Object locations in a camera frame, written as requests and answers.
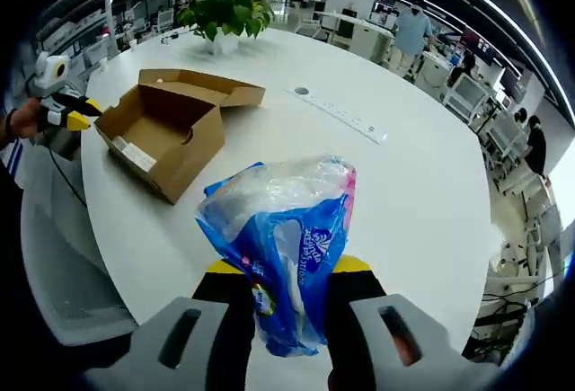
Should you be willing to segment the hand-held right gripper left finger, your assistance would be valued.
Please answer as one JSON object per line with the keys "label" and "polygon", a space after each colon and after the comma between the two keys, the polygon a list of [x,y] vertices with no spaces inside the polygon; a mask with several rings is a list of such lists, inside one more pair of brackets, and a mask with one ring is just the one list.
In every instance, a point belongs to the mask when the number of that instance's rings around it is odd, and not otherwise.
{"label": "hand-held right gripper left finger", "polygon": [[142,323],[128,352],[84,374],[88,390],[243,390],[255,334],[251,282],[224,261],[190,298]]}

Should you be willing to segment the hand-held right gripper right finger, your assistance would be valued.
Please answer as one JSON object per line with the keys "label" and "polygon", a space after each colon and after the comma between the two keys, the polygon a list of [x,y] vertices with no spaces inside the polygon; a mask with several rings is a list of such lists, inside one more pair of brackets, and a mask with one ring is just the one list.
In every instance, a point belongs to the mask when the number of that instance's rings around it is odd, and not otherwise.
{"label": "hand-held right gripper right finger", "polygon": [[500,372],[463,357],[441,323],[386,294],[368,264],[350,255],[328,279],[325,336],[330,390],[486,390]]}

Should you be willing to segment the person's left hand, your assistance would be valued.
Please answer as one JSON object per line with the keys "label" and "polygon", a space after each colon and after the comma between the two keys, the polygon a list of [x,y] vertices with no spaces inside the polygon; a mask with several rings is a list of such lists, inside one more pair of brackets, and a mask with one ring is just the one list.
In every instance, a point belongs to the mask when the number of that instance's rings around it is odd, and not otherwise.
{"label": "person's left hand", "polygon": [[40,109],[40,100],[31,97],[11,113],[10,129],[15,138],[31,138],[39,133]]}

